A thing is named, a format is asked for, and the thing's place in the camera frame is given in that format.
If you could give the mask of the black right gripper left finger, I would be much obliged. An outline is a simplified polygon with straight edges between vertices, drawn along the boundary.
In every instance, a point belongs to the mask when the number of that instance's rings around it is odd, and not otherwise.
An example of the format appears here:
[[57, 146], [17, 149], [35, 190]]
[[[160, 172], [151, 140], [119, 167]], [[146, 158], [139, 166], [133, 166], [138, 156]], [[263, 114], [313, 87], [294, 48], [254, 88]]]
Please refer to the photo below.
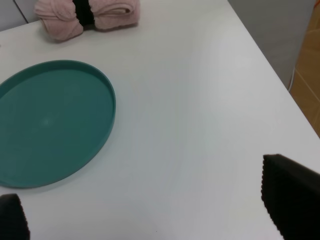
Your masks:
[[31, 233], [17, 194], [0, 196], [0, 239], [29, 240]]

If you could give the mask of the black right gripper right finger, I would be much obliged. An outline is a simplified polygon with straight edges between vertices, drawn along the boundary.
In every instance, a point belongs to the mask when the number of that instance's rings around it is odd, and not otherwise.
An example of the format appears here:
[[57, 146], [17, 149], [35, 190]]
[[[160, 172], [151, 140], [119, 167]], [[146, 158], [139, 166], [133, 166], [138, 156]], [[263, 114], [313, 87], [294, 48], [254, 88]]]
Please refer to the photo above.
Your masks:
[[320, 238], [320, 175], [280, 154], [263, 157], [261, 199], [285, 240]]

